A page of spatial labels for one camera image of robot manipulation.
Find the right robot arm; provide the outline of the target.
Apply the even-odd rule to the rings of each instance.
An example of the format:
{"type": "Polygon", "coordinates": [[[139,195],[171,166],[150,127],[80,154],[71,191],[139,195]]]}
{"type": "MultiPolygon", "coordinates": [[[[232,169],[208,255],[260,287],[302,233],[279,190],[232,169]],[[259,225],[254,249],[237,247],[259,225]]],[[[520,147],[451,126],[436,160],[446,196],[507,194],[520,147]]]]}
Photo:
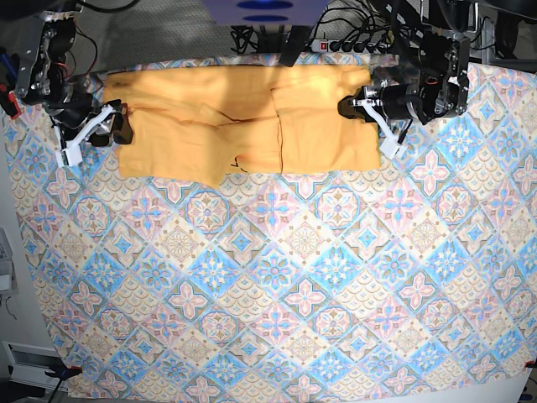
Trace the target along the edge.
{"type": "Polygon", "coordinates": [[[15,93],[26,105],[40,105],[49,115],[60,147],[81,142],[95,147],[131,144],[133,130],[128,105],[119,99],[101,103],[86,90],[83,77],[68,64],[72,47],[81,36],[93,46],[96,41],[82,33],[76,14],[88,8],[99,13],[118,13],[136,4],[100,8],[86,1],[16,1],[8,6],[10,18],[29,17],[29,37],[20,56],[15,93]]]}

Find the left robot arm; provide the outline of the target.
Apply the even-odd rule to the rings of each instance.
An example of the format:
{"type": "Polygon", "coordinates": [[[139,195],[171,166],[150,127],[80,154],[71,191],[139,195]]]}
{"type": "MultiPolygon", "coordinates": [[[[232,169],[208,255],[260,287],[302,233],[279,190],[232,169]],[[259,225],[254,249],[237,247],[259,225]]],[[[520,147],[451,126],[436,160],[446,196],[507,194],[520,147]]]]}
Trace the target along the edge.
{"type": "Polygon", "coordinates": [[[389,19],[395,49],[419,72],[415,81],[387,86],[363,86],[342,98],[337,110],[348,119],[410,120],[424,125],[467,110],[471,39],[469,18],[477,6],[469,1],[430,1],[428,14],[407,1],[375,1],[389,19]]]}

